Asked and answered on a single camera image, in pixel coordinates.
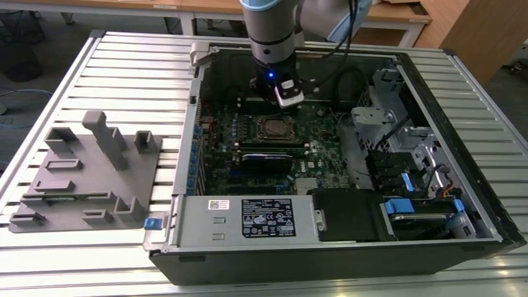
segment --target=motherboard chip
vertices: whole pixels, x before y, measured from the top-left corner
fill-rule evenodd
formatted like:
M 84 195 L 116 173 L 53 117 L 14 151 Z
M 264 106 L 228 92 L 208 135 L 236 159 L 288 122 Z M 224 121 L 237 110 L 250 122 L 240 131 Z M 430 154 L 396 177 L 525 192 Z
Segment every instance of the motherboard chip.
M 256 120 L 260 142 L 294 143 L 298 141 L 289 116 L 264 116 Z

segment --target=blue tab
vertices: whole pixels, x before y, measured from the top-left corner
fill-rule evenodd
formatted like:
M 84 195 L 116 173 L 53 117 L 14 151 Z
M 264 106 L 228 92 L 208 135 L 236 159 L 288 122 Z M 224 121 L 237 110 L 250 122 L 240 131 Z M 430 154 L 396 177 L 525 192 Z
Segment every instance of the blue tab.
M 413 192 L 414 191 L 414 187 L 412 185 L 409 175 L 406 173 L 401 173 L 401 177 L 404 178 L 406 191 Z
M 454 207 L 457 212 L 462 212 L 465 210 L 462 201 L 460 199 L 454 199 Z
M 142 228 L 145 230 L 161 230 L 164 224 L 164 220 L 160 218 L 146 218 L 145 219 L 145 224 L 142 225 Z
M 414 208 L 412 207 L 410 199 L 393 198 L 384 203 L 385 210 L 389 215 L 393 213 L 414 213 Z

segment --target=power supply label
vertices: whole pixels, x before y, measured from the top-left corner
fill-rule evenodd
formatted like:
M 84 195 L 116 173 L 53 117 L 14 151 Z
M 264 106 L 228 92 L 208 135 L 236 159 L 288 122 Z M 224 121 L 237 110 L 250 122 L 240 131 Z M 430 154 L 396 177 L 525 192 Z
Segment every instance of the power supply label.
M 241 234 L 245 238 L 294 236 L 296 222 L 290 199 L 244 199 Z

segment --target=capacitor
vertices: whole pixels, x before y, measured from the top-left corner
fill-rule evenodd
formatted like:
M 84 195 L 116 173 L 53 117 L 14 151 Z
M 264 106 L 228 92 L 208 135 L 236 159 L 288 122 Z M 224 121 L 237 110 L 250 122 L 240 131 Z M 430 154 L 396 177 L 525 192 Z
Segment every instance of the capacitor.
M 324 116 L 325 116 L 324 110 L 321 110 L 321 109 L 317 109 L 317 111 L 314 112 L 314 114 L 316 114 L 320 118 L 324 118 Z

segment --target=metal bracket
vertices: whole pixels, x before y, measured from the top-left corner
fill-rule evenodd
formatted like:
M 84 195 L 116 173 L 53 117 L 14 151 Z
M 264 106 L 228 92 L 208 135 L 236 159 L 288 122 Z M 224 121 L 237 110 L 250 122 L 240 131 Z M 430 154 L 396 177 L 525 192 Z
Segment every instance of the metal bracket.
M 209 42 L 194 42 L 190 46 L 190 64 L 197 66 L 198 61 L 209 55 Z

